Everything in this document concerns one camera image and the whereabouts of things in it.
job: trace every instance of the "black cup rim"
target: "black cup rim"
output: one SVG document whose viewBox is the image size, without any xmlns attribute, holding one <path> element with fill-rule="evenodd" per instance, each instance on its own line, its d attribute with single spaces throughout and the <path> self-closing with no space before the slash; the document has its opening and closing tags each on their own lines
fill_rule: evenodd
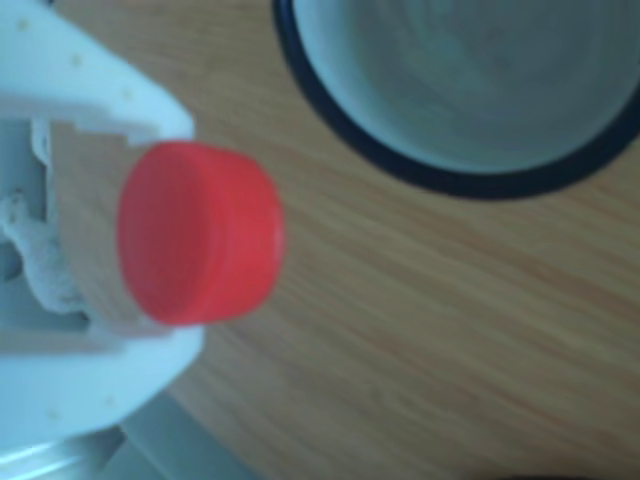
<svg viewBox="0 0 640 480">
<path fill-rule="evenodd" d="M 293 11 L 296 0 L 273 0 L 280 45 L 293 76 L 316 113 L 344 142 L 385 172 L 412 185 L 472 199 L 506 200 L 550 193 L 575 184 L 615 160 L 640 133 L 640 83 L 620 114 L 576 151 L 549 163 L 504 174 L 469 174 L 428 166 L 376 140 L 342 110 L 316 75 Z"/>
</svg>

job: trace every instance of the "wood grain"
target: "wood grain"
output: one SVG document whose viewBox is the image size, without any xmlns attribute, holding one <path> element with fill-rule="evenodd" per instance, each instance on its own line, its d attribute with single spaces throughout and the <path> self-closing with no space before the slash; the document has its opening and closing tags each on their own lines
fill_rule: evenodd
<svg viewBox="0 0 640 480">
<path fill-rule="evenodd" d="M 640 475 L 640 150 L 559 194 L 433 195 L 380 173 L 312 113 L 267 0 L 66 0 L 172 88 L 200 138 L 253 155 L 289 250 L 260 311 L 211 326 L 173 395 L 271 479 Z M 120 318 L 117 194 L 135 155 L 61 133 L 65 245 Z"/>
</svg>

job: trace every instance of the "red bottle cap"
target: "red bottle cap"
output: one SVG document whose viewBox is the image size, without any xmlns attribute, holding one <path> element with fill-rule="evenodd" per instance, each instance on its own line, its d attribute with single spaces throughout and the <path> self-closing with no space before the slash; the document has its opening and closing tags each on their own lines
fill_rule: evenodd
<svg viewBox="0 0 640 480">
<path fill-rule="evenodd" d="M 274 184 L 253 160 L 191 142 L 153 147 L 120 200 L 125 283 L 167 325 L 218 322 L 256 308 L 284 254 Z"/>
</svg>

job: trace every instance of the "white cup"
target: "white cup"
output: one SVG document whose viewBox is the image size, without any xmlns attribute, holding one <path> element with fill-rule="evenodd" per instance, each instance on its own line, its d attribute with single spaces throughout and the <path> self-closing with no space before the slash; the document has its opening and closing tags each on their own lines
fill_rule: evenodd
<svg viewBox="0 0 640 480">
<path fill-rule="evenodd" d="M 275 0 L 307 97 L 385 170 L 513 198 L 598 170 L 640 131 L 637 0 Z"/>
</svg>

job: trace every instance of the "wooden table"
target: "wooden table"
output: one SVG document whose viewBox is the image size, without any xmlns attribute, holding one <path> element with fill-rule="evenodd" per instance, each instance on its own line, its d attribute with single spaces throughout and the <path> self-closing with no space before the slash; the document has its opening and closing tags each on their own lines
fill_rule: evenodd
<svg viewBox="0 0 640 480">
<path fill-rule="evenodd" d="M 274 480 L 637 479 L 640 150 L 528 201 L 419 191 L 312 113 L 267 0 L 171 3 L 61 6 L 172 88 L 202 140 L 259 159 L 289 228 L 269 303 L 210 327 L 173 395 Z M 100 308 L 126 319 L 136 307 L 109 262 L 138 152 L 56 140 L 72 266 Z"/>
</svg>

